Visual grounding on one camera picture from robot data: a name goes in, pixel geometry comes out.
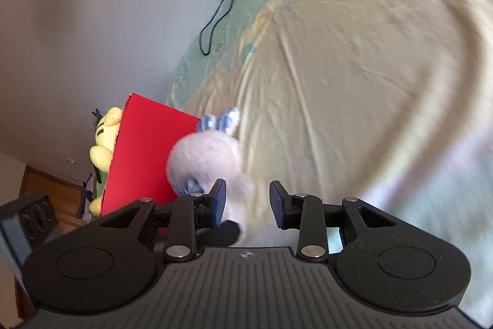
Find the wooden cabinet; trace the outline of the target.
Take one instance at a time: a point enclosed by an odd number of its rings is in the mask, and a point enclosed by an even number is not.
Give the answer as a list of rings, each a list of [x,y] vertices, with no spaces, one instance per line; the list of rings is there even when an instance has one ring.
[[[62,235],[85,225],[82,219],[75,216],[79,208],[81,190],[82,187],[77,184],[28,166],[22,178],[19,198],[25,195],[47,195],[54,208]]]

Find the pink bunny plush blue bow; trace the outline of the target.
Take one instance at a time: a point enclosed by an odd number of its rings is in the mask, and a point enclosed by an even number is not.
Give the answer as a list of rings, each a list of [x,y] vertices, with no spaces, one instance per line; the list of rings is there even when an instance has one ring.
[[[222,221],[238,229],[240,246],[245,240],[247,202],[255,192],[253,180],[243,172],[242,150],[234,137],[241,122],[239,109],[200,118],[196,132],[181,138],[167,159],[166,175],[178,196],[207,194],[217,179],[226,182],[226,205]]]

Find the green cartoon bed sheet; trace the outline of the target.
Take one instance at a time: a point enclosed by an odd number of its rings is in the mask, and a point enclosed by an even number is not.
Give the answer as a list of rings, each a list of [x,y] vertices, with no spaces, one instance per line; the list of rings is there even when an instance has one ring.
[[[358,197],[456,245],[461,303],[492,322],[492,0],[236,0],[204,56],[192,45],[167,102],[237,107],[256,192],[242,244],[293,245],[275,179],[328,203]]]

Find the red cardboard box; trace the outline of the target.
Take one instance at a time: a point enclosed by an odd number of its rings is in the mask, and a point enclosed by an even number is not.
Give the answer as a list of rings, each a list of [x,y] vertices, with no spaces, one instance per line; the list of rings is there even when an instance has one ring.
[[[166,175],[173,146],[196,131],[199,119],[133,93],[127,99],[108,178],[101,215],[142,198],[155,204],[176,199]]]

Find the yellow tiger plush toy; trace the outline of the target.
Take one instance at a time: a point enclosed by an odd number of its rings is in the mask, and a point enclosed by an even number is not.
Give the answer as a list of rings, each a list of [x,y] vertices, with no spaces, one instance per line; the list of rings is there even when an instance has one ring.
[[[95,145],[89,150],[89,158],[98,172],[98,182],[103,184],[109,174],[122,118],[123,109],[112,107],[95,126]]]

